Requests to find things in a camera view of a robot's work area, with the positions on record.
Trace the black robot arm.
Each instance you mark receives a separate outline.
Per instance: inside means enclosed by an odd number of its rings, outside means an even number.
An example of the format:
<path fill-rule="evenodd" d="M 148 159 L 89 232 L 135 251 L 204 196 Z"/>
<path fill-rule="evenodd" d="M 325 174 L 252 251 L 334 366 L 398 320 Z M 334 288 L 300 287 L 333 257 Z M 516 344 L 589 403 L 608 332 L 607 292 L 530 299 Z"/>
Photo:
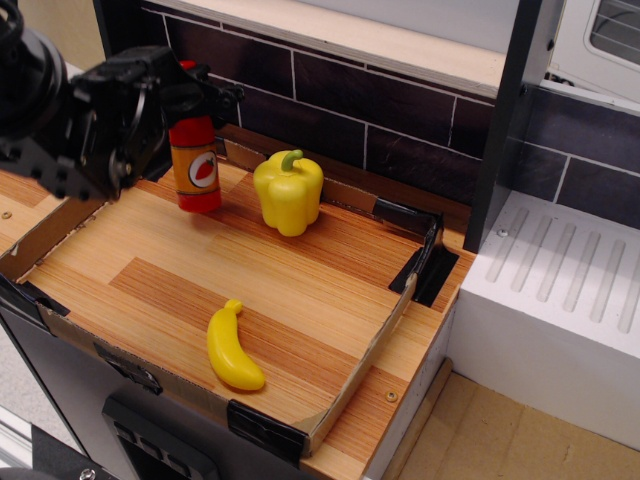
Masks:
<path fill-rule="evenodd" d="M 70 77 L 15 1 L 1 4 L 1 168 L 57 198 L 115 201 L 146 176 L 168 132 L 205 116 L 216 126 L 244 98 L 188 71 L 167 46 L 136 46 Z"/>

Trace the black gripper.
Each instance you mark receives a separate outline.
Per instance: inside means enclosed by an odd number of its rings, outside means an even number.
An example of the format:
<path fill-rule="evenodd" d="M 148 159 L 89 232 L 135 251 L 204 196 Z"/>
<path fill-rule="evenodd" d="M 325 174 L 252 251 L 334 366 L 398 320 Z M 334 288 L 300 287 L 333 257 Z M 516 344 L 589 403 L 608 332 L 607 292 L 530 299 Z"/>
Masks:
<path fill-rule="evenodd" d="M 179 121 L 235 122 L 243 87 L 209 72 L 180 67 L 166 46 L 125 50 L 73 78 L 57 51 L 17 54 L 1 67 L 1 168 L 57 198 L 114 201 Z"/>

